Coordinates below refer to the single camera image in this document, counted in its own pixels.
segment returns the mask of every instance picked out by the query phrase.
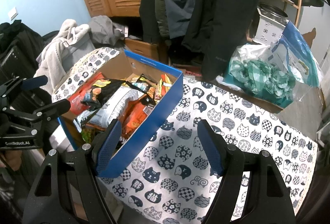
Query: black snack bag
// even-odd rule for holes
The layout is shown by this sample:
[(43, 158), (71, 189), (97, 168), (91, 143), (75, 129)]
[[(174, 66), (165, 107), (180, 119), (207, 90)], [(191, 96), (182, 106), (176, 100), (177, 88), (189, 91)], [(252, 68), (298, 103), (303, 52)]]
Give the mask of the black snack bag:
[(90, 111), (100, 109), (125, 82), (121, 79), (99, 79), (94, 82), (80, 102), (90, 106)]

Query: blue gripper pad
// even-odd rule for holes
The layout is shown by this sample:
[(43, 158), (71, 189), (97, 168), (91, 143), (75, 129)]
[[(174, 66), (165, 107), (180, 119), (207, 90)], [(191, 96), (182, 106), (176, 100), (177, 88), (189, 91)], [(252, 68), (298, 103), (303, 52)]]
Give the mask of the blue gripper pad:
[(97, 176), (109, 177), (107, 175), (108, 174), (107, 171), (109, 171), (111, 167), (108, 167), (108, 163), (112, 157), (116, 145), (118, 144), (120, 135), (121, 135), (121, 123), (120, 121), (117, 121), (113, 126), (112, 130), (110, 130), (108, 137), (106, 138), (101, 149), (98, 152), (97, 166), (95, 168)]
[(220, 154), (226, 154), (226, 151), (225, 149), (221, 150), (222, 145), (219, 142), (219, 139), (223, 138), (221, 135), (214, 133), (206, 120), (199, 121), (197, 125), (197, 136), (201, 141), (206, 157), (211, 165), (211, 170), (219, 176), (223, 176), (224, 167), (222, 165)]

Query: blue plastic bag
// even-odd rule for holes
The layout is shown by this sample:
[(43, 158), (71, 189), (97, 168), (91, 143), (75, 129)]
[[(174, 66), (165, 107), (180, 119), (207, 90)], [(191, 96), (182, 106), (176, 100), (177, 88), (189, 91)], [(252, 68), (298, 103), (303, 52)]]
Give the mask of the blue plastic bag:
[[(284, 45), (286, 53), (281, 51)], [(295, 79), (311, 87), (318, 87), (323, 77), (311, 50), (292, 22), (288, 22), (278, 43), (272, 48), (283, 61), (285, 68)]]

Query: plastic bag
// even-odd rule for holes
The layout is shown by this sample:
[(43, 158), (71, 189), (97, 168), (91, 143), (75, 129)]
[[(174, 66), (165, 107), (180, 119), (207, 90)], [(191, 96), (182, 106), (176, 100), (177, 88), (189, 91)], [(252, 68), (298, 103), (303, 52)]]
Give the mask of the plastic bag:
[(278, 43), (272, 48), (272, 54), (277, 55), (297, 81), (311, 87), (320, 86), (323, 73), (308, 44), (292, 22), (286, 25)]
[(137, 103), (134, 103), (134, 105), (129, 109), (127, 112), (127, 117), (123, 122), (122, 137), (129, 138), (151, 113), (153, 108), (148, 105), (149, 103), (150, 97), (146, 95)]
[(282, 108), (318, 87), (323, 73), (297, 28), (288, 22), (279, 41), (238, 47), (223, 82)]

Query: light switch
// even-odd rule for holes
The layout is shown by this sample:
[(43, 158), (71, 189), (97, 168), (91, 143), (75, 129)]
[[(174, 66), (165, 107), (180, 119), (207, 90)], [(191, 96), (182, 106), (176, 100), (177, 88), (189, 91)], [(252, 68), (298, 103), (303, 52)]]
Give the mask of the light switch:
[(13, 20), (16, 16), (18, 15), (18, 12), (16, 10), (16, 7), (12, 8), (9, 12), (8, 12), (8, 17), (10, 20)]

